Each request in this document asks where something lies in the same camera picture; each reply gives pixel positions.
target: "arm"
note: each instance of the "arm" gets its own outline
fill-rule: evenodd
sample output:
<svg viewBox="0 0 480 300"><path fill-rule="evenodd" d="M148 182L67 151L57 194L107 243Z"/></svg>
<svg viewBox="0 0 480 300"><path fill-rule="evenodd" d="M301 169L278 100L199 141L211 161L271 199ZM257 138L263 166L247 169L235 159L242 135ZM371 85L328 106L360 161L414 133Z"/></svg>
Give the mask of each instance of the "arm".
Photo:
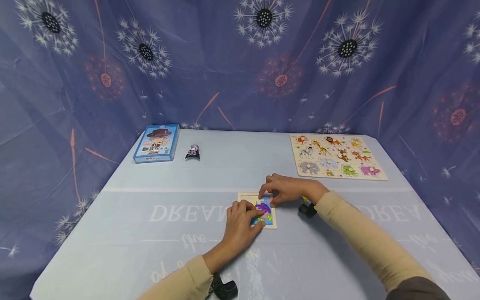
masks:
<svg viewBox="0 0 480 300"><path fill-rule="evenodd" d="M263 229L265 222L250 227L250 220L262 214L262 211L257 211L253 204L245 200L234 202L227 209L227 225L222 241L203 256L194 257L185 266L152 286L138 300L204 300L213 281L212 274L247 248Z"/></svg>
<svg viewBox="0 0 480 300"><path fill-rule="evenodd" d="M322 219L336 229L377 275L387 292L412 277L433 278L413 256L370 218L336 192L308 197Z"/></svg>
<svg viewBox="0 0 480 300"><path fill-rule="evenodd" d="M219 243L203 256L195 256L185 266L152 286L138 300L203 300L208 296L212 274L234 256L225 244Z"/></svg>
<svg viewBox="0 0 480 300"><path fill-rule="evenodd" d="M265 191L277 190L270 205L275 207L300 196L307 197L320 217L336 229L372 269L388 292L388 300L448 300L445 292L403 247L366 215L316 180L272 174L265 179Z"/></svg>

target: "pink hippo puzzle piece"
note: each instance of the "pink hippo puzzle piece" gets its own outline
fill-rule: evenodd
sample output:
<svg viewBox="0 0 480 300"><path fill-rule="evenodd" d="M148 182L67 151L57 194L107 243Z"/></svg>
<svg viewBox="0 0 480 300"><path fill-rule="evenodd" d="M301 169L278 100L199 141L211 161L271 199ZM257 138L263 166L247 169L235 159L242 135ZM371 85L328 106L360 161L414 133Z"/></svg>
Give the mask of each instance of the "pink hippo puzzle piece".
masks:
<svg viewBox="0 0 480 300"><path fill-rule="evenodd" d="M377 176L378 173L381 171L375 167L369 167L369 166L361 166L360 171L362 171L363 175L371 175L371 176Z"/></svg>

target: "black clip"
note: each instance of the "black clip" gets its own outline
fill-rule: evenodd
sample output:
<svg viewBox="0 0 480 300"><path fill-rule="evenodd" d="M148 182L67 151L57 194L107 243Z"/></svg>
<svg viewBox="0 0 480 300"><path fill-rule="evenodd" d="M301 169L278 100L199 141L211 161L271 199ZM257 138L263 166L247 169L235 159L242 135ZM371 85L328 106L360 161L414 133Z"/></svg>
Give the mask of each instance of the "black clip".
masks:
<svg viewBox="0 0 480 300"><path fill-rule="evenodd" d="M301 214L304 214L307 218L311 218L317 214L317 211L315 210L315 206L313 205L313 203L310 203L309 206L307 206L306 204L300 205L299 212Z"/></svg>
<svg viewBox="0 0 480 300"><path fill-rule="evenodd" d="M213 281L210 290L210 292L214 292L220 300L232 300L237 297L239 293L235 281L231 280L227 283L223 283L219 273L213 274Z"/></svg>

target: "red dandelion pattern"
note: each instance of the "red dandelion pattern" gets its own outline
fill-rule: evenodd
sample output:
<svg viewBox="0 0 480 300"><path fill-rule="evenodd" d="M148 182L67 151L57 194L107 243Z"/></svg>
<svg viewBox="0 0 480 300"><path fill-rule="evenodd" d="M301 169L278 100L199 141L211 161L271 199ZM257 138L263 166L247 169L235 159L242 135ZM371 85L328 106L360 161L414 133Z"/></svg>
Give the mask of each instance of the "red dandelion pattern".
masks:
<svg viewBox="0 0 480 300"><path fill-rule="evenodd" d="M101 99L114 100L125 88L125 76L119 65L91 55L85 70L92 91Z"/></svg>
<svg viewBox="0 0 480 300"><path fill-rule="evenodd" d="M285 54L278 59L269 59L258 75L259 91L269 97L284 97L299 86L303 72Z"/></svg>
<svg viewBox="0 0 480 300"><path fill-rule="evenodd" d="M443 94L433 108L433 127L437 137L454 143L478 126L475 116L480 108L480 89L464 84L460 89Z"/></svg>

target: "beige sleeve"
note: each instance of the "beige sleeve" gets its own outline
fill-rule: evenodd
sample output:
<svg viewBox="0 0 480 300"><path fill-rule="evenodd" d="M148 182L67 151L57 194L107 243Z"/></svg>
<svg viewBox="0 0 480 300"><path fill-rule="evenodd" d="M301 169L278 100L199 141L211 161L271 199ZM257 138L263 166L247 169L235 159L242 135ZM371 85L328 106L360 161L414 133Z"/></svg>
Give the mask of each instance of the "beige sleeve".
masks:
<svg viewBox="0 0 480 300"><path fill-rule="evenodd" d="M432 276L383 228L336 192L323 195L318 214L347 240L385 286L387 292L405 279Z"/></svg>
<svg viewBox="0 0 480 300"><path fill-rule="evenodd" d="M213 275L201 255L152 286L138 300L200 300L208 296Z"/></svg>

